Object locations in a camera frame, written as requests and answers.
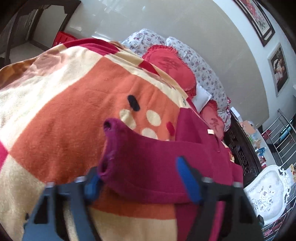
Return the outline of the framed portrait photo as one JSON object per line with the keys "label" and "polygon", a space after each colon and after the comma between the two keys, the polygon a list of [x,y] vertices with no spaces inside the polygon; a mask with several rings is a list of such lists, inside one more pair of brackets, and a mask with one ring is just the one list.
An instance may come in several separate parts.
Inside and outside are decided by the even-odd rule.
{"label": "framed portrait photo", "polygon": [[268,63],[273,75],[275,94],[278,96],[288,81],[288,69],[281,43],[278,43],[268,57]]}

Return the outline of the orange cream patterned blanket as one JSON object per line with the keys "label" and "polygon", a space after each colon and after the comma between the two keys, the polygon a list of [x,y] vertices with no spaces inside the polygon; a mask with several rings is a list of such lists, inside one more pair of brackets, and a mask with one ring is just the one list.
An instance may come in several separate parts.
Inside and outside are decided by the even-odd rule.
{"label": "orange cream patterned blanket", "polygon": [[174,141],[182,108],[207,124],[163,70],[98,39],[57,45],[1,69],[1,225],[21,240],[45,184],[73,181],[98,163],[103,122]]}

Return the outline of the floral quilt pillow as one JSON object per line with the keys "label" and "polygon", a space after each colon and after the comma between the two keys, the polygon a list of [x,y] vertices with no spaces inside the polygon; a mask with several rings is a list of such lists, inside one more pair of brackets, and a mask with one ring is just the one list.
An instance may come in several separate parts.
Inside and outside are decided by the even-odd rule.
{"label": "floral quilt pillow", "polygon": [[224,131],[231,126],[230,101],[218,76],[210,65],[187,44],[175,37],[163,37],[152,30],[143,28],[132,33],[122,44],[139,56],[143,56],[153,45],[163,45],[177,50],[178,56],[195,75],[196,82],[211,94],[217,103],[218,116],[224,122]]}

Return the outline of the red bag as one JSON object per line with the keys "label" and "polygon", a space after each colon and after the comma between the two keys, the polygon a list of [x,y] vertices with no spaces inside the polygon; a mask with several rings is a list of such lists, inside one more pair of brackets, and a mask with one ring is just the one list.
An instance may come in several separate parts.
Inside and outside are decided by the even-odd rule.
{"label": "red bag", "polygon": [[77,38],[74,37],[73,35],[70,35],[69,33],[66,33],[63,31],[59,31],[56,34],[56,37],[55,37],[53,44],[52,44],[52,47],[55,47],[56,45],[63,44],[66,42],[74,41],[74,40],[77,40]]}

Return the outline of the white ornate chair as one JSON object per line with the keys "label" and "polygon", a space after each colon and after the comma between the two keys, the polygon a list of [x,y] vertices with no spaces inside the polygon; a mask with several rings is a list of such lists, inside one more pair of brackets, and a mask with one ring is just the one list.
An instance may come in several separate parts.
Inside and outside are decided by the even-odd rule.
{"label": "white ornate chair", "polygon": [[256,216],[269,225],[283,214],[290,196],[292,181],[286,170],[276,165],[266,167],[244,188]]}

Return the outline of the maroon knit garment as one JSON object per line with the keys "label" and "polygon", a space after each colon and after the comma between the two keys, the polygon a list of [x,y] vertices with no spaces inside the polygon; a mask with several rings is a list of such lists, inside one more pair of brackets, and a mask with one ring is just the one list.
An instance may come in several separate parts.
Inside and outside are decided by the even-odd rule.
{"label": "maroon knit garment", "polygon": [[241,166],[230,160],[230,150],[189,108],[179,112],[174,141],[144,137],[122,121],[109,118],[103,125],[106,148],[98,173],[119,196],[141,203],[173,204],[177,209],[178,240],[185,240],[197,214],[177,171],[176,159],[215,182],[243,182]]}

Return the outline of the small red heart cushion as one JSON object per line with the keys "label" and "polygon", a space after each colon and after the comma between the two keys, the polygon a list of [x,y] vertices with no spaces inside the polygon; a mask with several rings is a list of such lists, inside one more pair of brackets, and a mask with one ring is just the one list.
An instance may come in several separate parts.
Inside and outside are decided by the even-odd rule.
{"label": "small red heart cushion", "polygon": [[208,101],[201,110],[200,115],[207,125],[214,131],[218,139],[222,140],[224,137],[224,122],[218,115],[217,103],[213,100]]}

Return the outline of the white pillow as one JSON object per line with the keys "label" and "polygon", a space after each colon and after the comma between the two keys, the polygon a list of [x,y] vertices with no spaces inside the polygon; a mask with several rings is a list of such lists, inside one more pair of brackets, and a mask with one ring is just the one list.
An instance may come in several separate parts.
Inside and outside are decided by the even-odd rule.
{"label": "white pillow", "polygon": [[192,103],[194,104],[198,113],[205,107],[205,105],[209,102],[212,95],[201,87],[200,84],[196,86],[196,95],[192,99]]}

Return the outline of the framed flower painting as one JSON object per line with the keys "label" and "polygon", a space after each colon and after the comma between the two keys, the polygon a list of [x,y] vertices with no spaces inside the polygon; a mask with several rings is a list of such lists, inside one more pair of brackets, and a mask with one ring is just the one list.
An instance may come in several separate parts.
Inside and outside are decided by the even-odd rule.
{"label": "framed flower painting", "polygon": [[265,47],[275,34],[275,30],[262,7],[257,1],[253,0],[234,0],[234,3],[248,18],[260,42]]}

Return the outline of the large red heart cushion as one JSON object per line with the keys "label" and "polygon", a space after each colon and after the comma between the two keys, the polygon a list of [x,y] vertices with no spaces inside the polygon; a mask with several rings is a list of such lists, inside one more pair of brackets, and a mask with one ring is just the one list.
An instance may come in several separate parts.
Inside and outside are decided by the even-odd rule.
{"label": "large red heart cushion", "polygon": [[164,45],[153,45],[142,58],[173,78],[190,99],[196,96],[197,83],[195,75],[178,56],[176,49]]}

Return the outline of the dark carved wooden footboard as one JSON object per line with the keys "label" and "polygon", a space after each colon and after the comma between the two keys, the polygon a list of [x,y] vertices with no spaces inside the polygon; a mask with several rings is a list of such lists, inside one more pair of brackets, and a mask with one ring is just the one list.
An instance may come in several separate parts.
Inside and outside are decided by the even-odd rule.
{"label": "dark carved wooden footboard", "polygon": [[230,148],[235,164],[243,169],[243,185],[246,187],[262,172],[262,167],[247,134],[233,112],[230,113],[231,125],[223,140]]}

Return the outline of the steel stair railing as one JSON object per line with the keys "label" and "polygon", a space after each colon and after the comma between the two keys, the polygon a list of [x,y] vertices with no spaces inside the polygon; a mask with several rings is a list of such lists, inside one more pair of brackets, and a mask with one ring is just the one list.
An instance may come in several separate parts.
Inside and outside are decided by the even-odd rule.
{"label": "steel stair railing", "polygon": [[288,119],[278,109],[276,119],[263,131],[262,137],[278,166],[287,169],[295,165],[295,115]]}

